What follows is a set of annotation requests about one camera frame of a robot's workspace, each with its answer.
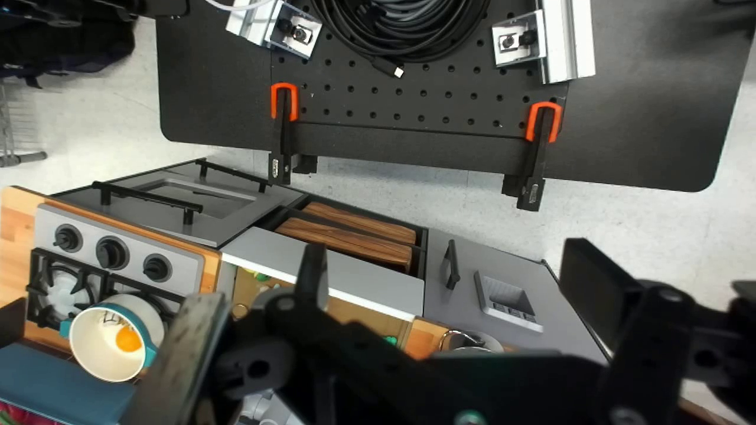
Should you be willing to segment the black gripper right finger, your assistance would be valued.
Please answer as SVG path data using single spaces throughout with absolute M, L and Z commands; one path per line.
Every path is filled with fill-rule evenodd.
M 630 275 L 588 237 L 567 237 L 560 291 L 612 351 L 598 390 L 606 425 L 674 425 L 684 380 L 756 419 L 756 284 L 735 280 L 726 308 Z

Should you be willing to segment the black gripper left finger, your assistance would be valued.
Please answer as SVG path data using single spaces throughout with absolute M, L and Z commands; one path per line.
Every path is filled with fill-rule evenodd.
M 191 425 L 227 319 L 230 302 L 221 293 L 188 294 L 121 425 Z

